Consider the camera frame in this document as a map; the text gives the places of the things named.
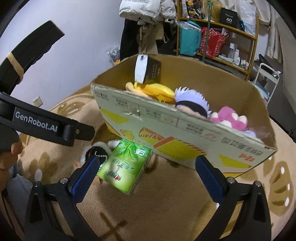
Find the left hand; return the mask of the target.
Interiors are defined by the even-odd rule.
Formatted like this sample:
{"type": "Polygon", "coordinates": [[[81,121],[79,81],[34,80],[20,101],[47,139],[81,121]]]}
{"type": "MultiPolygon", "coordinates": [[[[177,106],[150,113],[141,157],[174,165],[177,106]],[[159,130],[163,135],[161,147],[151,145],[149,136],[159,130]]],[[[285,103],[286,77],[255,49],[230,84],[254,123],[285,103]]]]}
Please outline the left hand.
{"type": "Polygon", "coordinates": [[[10,180],[9,169],[17,162],[18,155],[23,151],[21,139],[11,145],[11,150],[3,152],[0,159],[0,192],[2,192],[8,180],[10,180]]]}

